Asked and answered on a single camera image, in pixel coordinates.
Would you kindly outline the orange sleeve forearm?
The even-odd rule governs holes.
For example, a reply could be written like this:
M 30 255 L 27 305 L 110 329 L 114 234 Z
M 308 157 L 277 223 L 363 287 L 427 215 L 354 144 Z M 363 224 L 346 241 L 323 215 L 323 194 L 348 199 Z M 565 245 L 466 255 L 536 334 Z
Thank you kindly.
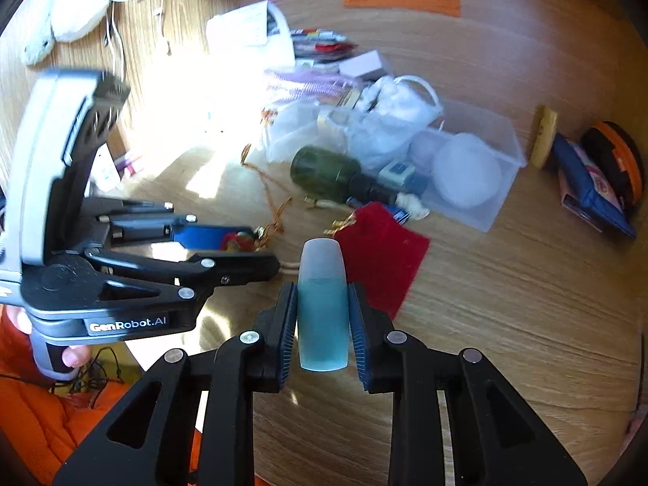
M 67 395 L 36 369 L 24 309 L 1 308 L 1 483 L 49 485 L 60 466 L 130 389 L 108 382 L 101 390 Z

